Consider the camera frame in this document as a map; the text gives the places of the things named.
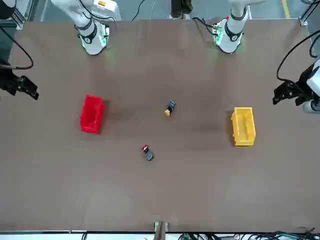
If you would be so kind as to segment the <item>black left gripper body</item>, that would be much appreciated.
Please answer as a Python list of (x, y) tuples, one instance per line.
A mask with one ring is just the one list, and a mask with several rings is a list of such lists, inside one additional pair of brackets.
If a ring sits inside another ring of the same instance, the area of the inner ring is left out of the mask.
[(303, 96), (306, 100), (312, 100), (313, 99), (313, 91), (311, 88), (307, 85), (307, 80), (310, 78), (311, 73), (313, 71), (314, 65), (310, 65), (307, 69), (305, 69), (298, 81), (296, 82), (297, 85), (300, 87), (300, 89), (303, 91)]

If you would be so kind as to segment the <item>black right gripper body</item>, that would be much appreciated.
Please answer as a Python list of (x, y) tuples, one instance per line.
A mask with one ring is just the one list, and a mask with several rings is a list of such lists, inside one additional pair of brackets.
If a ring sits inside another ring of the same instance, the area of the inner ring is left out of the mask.
[(0, 89), (15, 96), (20, 87), (19, 77), (13, 71), (3, 66), (0, 67)]

